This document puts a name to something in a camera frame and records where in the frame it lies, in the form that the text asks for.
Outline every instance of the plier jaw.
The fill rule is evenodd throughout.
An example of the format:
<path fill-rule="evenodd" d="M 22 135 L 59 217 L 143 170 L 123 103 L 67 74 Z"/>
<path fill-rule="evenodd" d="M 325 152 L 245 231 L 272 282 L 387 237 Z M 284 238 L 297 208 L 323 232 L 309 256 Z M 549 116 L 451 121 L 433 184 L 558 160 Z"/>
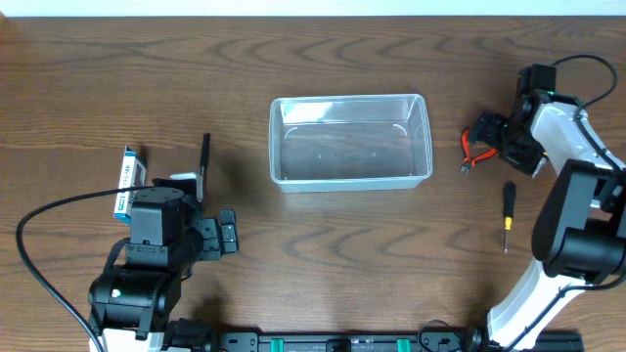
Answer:
<path fill-rule="evenodd" d="M 468 142 L 469 134 L 470 134 L 469 129 L 466 129 L 461 134 L 461 148 L 463 151 L 463 163 L 461 164 L 461 173 L 464 173 L 466 175 L 470 173 L 470 170 L 473 169 L 478 162 L 486 160 L 498 153 L 498 150 L 496 150 L 495 148 L 492 148 L 491 150 L 477 157 L 471 157 L 470 156 L 470 143 Z"/>

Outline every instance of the green strip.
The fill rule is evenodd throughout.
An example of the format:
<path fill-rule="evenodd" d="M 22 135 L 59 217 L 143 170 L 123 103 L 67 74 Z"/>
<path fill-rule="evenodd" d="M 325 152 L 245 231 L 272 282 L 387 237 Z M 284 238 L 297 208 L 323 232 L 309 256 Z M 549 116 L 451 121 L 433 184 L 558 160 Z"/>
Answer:
<path fill-rule="evenodd" d="M 281 338 L 272 338 L 270 352 L 285 352 L 285 342 Z"/>
<path fill-rule="evenodd" d="M 411 352 L 411 341 L 408 338 L 398 338 L 397 342 L 398 352 Z"/>

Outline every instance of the red plier handle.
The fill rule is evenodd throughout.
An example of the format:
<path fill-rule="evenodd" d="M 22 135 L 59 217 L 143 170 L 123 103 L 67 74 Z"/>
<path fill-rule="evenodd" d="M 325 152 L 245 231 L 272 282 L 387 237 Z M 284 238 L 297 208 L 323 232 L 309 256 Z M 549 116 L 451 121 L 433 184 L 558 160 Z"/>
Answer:
<path fill-rule="evenodd" d="M 461 172 L 465 173 L 466 175 L 470 172 L 470 170 L 473 167 L 476 166 L 477 162 L 486 160 L 489 157 L 498 153 L 498 150 L 493 148 L 477 157 L 471 157 L 470 156 L 470 143 L 468 142 L 469 134 L 470 134 L 470 131 L 468 129 L 463 131 L 463 134 L 461 134 L 461 147 L 463 147 L 463 164 L 461 165 Z"/>

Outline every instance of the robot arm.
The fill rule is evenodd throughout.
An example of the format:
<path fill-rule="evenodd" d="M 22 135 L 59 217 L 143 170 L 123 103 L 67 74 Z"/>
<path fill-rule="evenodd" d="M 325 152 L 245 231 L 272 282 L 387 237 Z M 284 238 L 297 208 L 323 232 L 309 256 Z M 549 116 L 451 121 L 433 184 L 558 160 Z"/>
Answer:
<path fill-rule="evenodd" d="M 568 302 L 626 265 L 624 164 L 606 150 L 580 101 L 555 93 L 555 82 L 554 66 L 523 69 L 511 118 L 486 112 L 470 132 L 533 177 L 547 159 L 559 176 L 533 230 L 530 266 L 487 317 L 492 344 L 517 350 L 532 348 Z M 592 207 L 611 219 L 589 218 Z"/>

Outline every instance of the brown wood surface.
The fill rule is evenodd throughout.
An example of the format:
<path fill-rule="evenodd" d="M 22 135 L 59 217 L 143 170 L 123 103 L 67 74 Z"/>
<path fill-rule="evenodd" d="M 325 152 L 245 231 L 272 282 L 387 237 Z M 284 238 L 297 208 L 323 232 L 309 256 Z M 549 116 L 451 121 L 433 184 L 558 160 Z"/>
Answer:
<path fill-rule="evenodd" d="M 517 71 L 594 53 L 626 77 L 619 18 L 8 19 L 0 41 L 0 350 L 84 351 L 87 336 L 27 272 L 15 227 L 52 200 L 117 185 L 125 144 L 149 177 L 197 169 L 212 134 L 206 214 L 233 208 L 241 252 L 196 266 L 172 319 L 266 331 L 463 326 L 500 302 L 526 269 L 530 233 L 555 178 L 501 160 L 459 173 L 459 136 L 480 111 L 506 113 Z M 559 71 L 589 99 L 609 76 Z M 434 173 L 414 190 L 284 195 L 269 176 L 269 107 L 278 97 L 419 93 Z M 626 158 L 626 87 L 589 109 Z M 517 183 L 511 252 L 502 186 Z M 113 198 L 34 219 L 36 265 L 88 315 L 87 290 L 128 235 Z M 626 345 L 626 288 L 585 293 L 551 323 L 589 351 Z"/>

